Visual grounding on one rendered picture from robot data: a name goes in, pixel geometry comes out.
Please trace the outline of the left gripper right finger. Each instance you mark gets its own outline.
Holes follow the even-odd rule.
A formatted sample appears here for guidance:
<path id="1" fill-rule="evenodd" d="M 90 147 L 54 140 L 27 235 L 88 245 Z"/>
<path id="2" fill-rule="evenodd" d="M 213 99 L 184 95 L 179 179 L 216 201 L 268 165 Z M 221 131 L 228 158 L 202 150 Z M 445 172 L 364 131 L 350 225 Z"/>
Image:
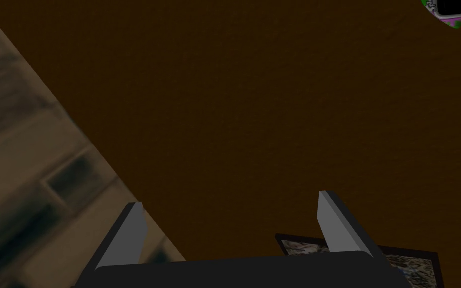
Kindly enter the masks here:
<path id="1" fill-rule="evenodd" d="M 370 234 L 334 191 L 319 192 L 317 220 L 332 253 L 361 251 L 380 262 L 388 261 Z"/>

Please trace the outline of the white colourful box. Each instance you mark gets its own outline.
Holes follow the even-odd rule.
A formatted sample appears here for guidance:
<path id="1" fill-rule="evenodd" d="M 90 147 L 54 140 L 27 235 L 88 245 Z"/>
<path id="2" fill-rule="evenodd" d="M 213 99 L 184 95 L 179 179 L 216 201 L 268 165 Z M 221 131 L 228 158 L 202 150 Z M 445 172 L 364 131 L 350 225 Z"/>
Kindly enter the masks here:
<path id="1" fill-rule="evenodd" d="M 461 27 L 461 0 L 421 0 L 427 11 L 448 26 Z"/>

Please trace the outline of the black framed patterned picture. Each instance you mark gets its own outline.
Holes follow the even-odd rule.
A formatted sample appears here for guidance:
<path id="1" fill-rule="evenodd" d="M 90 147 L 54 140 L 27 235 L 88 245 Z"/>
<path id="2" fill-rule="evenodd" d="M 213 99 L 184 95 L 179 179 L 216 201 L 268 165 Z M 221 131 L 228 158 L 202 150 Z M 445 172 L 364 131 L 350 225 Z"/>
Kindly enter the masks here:
<path id="1" fill-rule="evenodd" d="M 321 238 L 277 233 L 275 239 L 287 256 L 330 251 Z M 404 274 L 411 288 L 445 288 L 438 253 L 389 246 L 379 248 L 390 264 Z"/>

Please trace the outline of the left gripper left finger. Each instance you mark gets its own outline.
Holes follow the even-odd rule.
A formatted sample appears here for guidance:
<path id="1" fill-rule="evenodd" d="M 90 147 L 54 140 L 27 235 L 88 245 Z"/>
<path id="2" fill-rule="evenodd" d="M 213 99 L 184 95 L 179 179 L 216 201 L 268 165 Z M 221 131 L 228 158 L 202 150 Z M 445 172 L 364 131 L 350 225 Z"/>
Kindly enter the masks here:
<path id="1" fill-rule="evenodd" d="M 143 204 L 128 203 L 81 275 L 87 276 L 106 266 L 138 264 L 147 234 L 148 225 Z"/>

